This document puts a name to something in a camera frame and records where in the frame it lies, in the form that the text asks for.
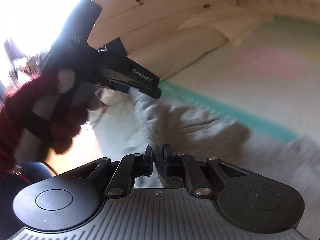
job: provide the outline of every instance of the person's arm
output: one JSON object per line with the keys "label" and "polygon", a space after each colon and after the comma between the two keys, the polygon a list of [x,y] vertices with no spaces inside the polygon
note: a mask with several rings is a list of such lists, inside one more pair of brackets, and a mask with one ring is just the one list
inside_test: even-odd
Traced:
{"label": "person's arm", "polygon": [[[7,96],[0,111],[0,171],[12,169],[17,162],[14,151],[21,139],[26,114],[32,110],[39,99],[70,90],[74,79],[74,73],[70,70],[45,73],[23,85],[13,95]],[[51,120],[51,148],[57,154],[68,150],[72,144],[72,138],[80,132],[80,125],[85,123],[87,118],[87,105],[82,104],[71,108],[63,116]]]}

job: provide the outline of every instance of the black cable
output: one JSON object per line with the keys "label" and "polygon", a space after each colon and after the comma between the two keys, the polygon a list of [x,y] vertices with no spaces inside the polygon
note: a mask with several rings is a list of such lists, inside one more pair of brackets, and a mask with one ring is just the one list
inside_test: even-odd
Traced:
{"label": "black cable", "polygon": [[46,162],[41,162],[42,164],[44,164],[45,166],[47,166],[54,174],[59,175],[54,168],[52,168],[48,163]]}

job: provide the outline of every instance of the white fabric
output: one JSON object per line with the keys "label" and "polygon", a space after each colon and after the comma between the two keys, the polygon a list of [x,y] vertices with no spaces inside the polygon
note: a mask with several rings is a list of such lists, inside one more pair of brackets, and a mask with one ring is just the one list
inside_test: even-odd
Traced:
{"label": "white fabric", "polygon": [[299,138],[284,144],[200,109],[163,98],[154,100],[137,90],[130,90],[130,96],[165,187],[181,187],[182,183],[164,174],[164,144],[173,153],[191,154],[201,161],[215,156],[295,188],[305,201],[297,230],[310,240],[319,238],[320,148],[313,140]]}
{"label": "white fabric", "polygon": [[224,44],[224,36],[215,29],[196,26],[170,33],[128,57],[163,80]]}
{"label": "white fabric", "polygon": [[240,45],[255,28],[271,20],[273,17],[268,14],[253,13],[235,6],[222,6],[191,15],[179,29],[208,26],[224,34],[233,45]]}
{"label": "white fabric", "polygon": [[[207,53],[168,81],[320,144],[319,37],[313,23],[277,17],[239,47]],[[192,105],[209,107],[193,99]]]}
{"label": "white fabric", "polygon": [[105,88],[103,89],[101,102],[107,106],[112,106],[118,104],[120,101],[124,100],[124,98],[125,93]]}

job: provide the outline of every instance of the mattress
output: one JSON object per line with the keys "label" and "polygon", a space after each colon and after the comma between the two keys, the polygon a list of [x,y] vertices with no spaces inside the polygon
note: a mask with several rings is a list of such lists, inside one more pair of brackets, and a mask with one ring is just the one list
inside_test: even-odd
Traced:
{"label": "mattress", "polygon": [[320,25],[276,17],[161,82],[164,97],[284,142],[320,142]]}

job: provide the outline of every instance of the red fuzzy fabric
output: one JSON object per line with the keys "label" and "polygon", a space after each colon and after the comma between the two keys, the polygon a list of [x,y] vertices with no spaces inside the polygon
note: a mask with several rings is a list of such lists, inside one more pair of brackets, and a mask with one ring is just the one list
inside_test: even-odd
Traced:
{"label": "red fuzzy fabric", "polygon": [[[12,155],[20,140],[25,113],[32,110],[40,98],[57,94],[58,82],[58,73],[45,73],[6,98],[0,111],[0,171],[7,171],[16,163]],[[87,118],[86,107],[80,106],[52,121],[50,132],[56,153],[63,153],[71,146],[72,137],[79,133],[80,125]]]}

